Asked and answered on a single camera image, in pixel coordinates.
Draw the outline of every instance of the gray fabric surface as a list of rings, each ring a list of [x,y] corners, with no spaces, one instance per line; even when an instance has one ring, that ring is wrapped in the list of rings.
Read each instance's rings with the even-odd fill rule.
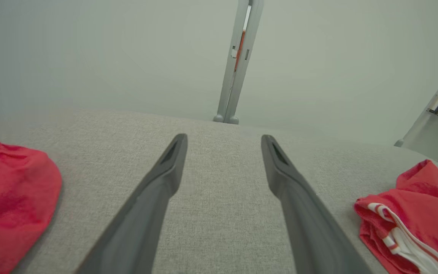
[[[279,201],[260,138],[273,135],[374,273],[386,273],[358,238],[357,198],[395,186],[425,157],[398,147],[339,142],[132,112],[77,111],[0,125],[0,142],[48,153],[63,187],[51,225],[15,273],[73,272],[128,195],[178,133],[188,134],[182,183],[169,203],[154,273],[292,273]]]

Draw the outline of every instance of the white stripe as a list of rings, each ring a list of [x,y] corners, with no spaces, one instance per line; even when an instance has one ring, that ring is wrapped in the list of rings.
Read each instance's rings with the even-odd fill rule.
[[[370,204],[368,205],[368,208],[369,208],[372,212],[377,213],[376,210],[375,210],[377,205],[381,205],[381,206],[382,206],[382,204],[380,204],[380,203],[370,203]]]
[[[370,203],[368,205],[368,208],[379,214],[384,220],[393,222],[397,224],[397,227],[392,229],[388,235],[388,237],[382,239],[384,244],[386,244],[387,247],[391,246],[391,241],[394,241],[398,244],[398,248],[395,248],[394,251],[398,253],[399,255],[403,256],[407,260],[414,263],[420,270],[422,274],[438,274],[438,262],[428,253],[426,253],[424,250],[422,250],[418,245],[423,246],[429,253],[431,253],[433,256],[438,258],[438,252],[431,248],[430,246],[426,245],[425,243],[421,242],[419,239],[417,239],[403,224],[403,222],[400,220],[400,218],[391,211],[388,207],[386,207],[383,204],[379,203]],[[386,209],[388,213],[391,215],[393,220],[387,219],[384,214],[383,210]]]

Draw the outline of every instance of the red cloth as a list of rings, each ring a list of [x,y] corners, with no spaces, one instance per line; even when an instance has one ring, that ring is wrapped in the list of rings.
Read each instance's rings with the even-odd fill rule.
[[[47,154],[0,143],[0,274],[11,272],[45,231],[61,184]]]
[[[362,218],[360,238],[389,273],[419,273],[419,267],[403,256],[405,244],[394,241],[395,231],[408,235],[409,246],[420,248],[438,266],[438,168],[432,161],[401,174],[396,189],[358,199],[354,210]]]

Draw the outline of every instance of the folded red shorts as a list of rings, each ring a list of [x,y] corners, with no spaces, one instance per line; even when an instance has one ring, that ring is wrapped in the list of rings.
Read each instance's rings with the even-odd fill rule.
[[[425,160],[396,188],[359,198],[359,236],[391,274],[438,274],[438,168]]]
[[[47,154],[0,143],[0,274],[11,272],[45,231],[61,185]]]

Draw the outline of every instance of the gray wall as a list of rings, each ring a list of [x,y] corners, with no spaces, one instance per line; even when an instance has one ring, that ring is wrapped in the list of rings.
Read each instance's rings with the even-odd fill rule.
[[[237,0],[0,0],[0,119],[77,106],[211,120]],[[438,90],[438,1],[265,0],[240,124],[392,145]]]
[[[212,120],[237,5],[0,0],[0,119],[74,106]]]
[[[240,124],[393,145],[438,90],[438,1],[265,1]]]

